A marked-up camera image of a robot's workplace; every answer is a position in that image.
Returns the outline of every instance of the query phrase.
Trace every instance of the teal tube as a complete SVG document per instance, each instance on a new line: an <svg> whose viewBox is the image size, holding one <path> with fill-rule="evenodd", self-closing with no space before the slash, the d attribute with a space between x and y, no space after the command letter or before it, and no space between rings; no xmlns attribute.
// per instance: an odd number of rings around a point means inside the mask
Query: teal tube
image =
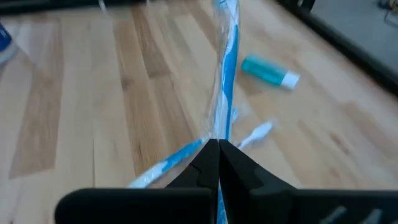
<svg viewBox="0 0 398 224"><path fill-rule="evenodd" d="M295 88L300 78L300 75L255 55L247 56L243 60L241 68L244 72L259 77L270 84L291 90Z"/></svg>

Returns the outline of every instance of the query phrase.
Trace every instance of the wooden floor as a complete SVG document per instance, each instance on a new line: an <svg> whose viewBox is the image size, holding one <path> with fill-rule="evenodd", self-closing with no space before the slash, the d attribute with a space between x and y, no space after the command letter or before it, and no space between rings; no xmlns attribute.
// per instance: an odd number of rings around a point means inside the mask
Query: wooden floor
<svg viewBox="0 0 398 224"><path fill-rule="evenodd" d="M211 0L2 22L20 49L0 73L1 224L53 223L66 193L125 187L211 126ZM394 97L271 0L241 1L249 53L302 77L285 91L238 70L233 142L277 121L247 155L296 187L398 189Z"/></svg>

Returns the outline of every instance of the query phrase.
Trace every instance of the white cap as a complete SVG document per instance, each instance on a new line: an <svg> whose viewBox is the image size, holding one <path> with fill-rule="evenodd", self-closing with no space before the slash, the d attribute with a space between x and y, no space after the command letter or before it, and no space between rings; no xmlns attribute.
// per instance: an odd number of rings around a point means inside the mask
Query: white cap
<svg viewBox="0 0 398 224"><path fill-rule="evenodd" d="M300 75L298 75L294 72L288 71L286 73L284 79L282 80L282 83L280 83L280 85L282 85L290 90L293 90L294 87L296 86L297 82L299 81L299 79L300 79Z"/></svg>

